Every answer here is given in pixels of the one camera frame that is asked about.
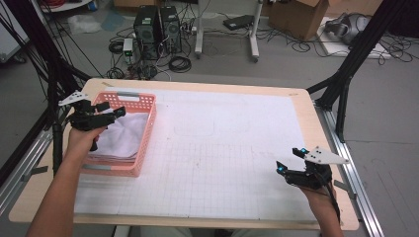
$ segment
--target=white cloth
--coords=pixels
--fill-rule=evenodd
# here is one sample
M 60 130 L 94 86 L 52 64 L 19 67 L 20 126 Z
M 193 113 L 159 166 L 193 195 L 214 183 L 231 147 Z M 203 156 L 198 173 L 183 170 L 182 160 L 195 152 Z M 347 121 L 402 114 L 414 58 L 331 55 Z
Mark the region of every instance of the white cloth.
M 132 161 L 135 159 L 147 124 L 148 113 L 126 114 L 108 126 L 97 141 L 98 149 L 89 152 L 95 160 Z

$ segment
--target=plastic basket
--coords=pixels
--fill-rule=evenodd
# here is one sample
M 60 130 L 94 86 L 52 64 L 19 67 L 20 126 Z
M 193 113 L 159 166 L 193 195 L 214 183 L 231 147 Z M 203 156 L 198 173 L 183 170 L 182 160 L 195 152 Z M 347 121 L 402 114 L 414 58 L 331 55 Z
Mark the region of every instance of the plastic basket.
M 104 102 L 109 102 L 112 109 L 126 107 L 127 113 L 148 113 L 141 143 L 134 162 L 93 161 L 88 156 L 84 160 L 81 172 L 95 175 L 138 177 L 156 117 L 155 96 L 127 92 L 101 92 L 93 104 Z

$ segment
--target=grid paper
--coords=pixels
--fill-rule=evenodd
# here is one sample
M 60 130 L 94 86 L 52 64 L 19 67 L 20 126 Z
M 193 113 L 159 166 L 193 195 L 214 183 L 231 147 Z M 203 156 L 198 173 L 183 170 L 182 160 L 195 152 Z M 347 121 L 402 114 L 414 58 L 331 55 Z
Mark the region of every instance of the grid paper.
M 126 215 L 315 220 L 276 161 L 302 170 L 287 97 L 108 88 L 156 95 L 157 116 L 138 178 L 83 174 L 75 211 Z

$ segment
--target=tabletop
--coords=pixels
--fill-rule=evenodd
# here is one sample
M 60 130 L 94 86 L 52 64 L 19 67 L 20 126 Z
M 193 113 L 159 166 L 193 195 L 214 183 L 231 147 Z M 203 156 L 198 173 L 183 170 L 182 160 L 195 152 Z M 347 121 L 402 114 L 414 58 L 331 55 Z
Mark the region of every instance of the tabletop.
M 91 79 L 83 88 L 88 95 L 96 95 L 100 91 L 110 88 L 132 88 L 144 90 L 167 90 L 174 92 L 203 92 L 228 93 L 238 95 L 263 95 L 290 98 L 295 109 L 297 123 L 307 149 L 320 146 L 328 149 L 328 141 L 318 119 L 308 93 L 303 89 L 253 87 L 200 83 L 175 83 L 155 81 L 127 81 L 113 79 Z M 64 147 L 68 129 L 64 131 Z M 39 166 L 51 165 L 52 147 L 50 146 L 42 157 Z M 333 178 L 342 181 L 338 168 L 331 166 Z M 9 218 L 16 222 L 31 222 L 35 216 L 42 198 L 52 180 L 51 169 L 48 172 L 31 177 L 20 197 L 12 208 Z M 339 206 L 341 208 L 342 229 L 355 230 L 359 227 L 358 218 L 352 203 L 345 191 L 336 189 Z M 278 228 L 278 229 L 318 229 L 316 221 L 305 220 L 278 220 L 278 219 L 252 219 L 252 218 L 219 218 L 219 217 L 179 217 L 179 216 L 153 216 L 135 214 L 108 214 L 108 213 L 77 213 L 74 217 L 76 223 L 103 223 L 123 225 L 161 225 L 161 226 L 188 226 L 213 228 Z

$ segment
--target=human hand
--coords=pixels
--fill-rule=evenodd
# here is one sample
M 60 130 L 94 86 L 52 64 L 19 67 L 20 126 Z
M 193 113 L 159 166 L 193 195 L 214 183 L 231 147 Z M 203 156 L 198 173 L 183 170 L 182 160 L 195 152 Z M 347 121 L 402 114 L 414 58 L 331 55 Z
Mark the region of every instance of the human hand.
M 76 128 L 71 128 L 68 135 L 67 150 L 65 158 L 82 161 L 92 147 L 93 140 L 98 140 L 99 134 L 102 133 L 106 127 L 100 127 L 89 131 L 82 131 Z

